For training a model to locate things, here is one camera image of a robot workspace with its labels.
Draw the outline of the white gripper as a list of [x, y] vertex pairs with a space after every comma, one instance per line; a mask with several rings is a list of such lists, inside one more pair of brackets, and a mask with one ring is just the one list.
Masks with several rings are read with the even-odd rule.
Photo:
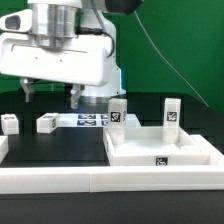
[[62, 49], [49, 50], [38, 47], [30, 35], [3, 33], [0, 73], [21, 77], [27, 103], [34, 93], [34, 80], [30, 78], [71, 83], [70, 106], [76, 109], [83, 85], [103, 86], [109, 82], [115, 69], [114, 59], [108, 57], [111, 49], [111, 40], [105, 36], [80, 35], [68, 39]]

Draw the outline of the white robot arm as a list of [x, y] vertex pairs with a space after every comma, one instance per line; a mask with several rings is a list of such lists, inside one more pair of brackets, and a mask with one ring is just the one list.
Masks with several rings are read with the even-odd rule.
[[123, 94], [116, 28], [104, 15], [129, 15], [144, 0], [27, 0], [0, 17], [0, 74], [17, 76], [30, 100], [39, 80], [68, 84], [70, 105]]

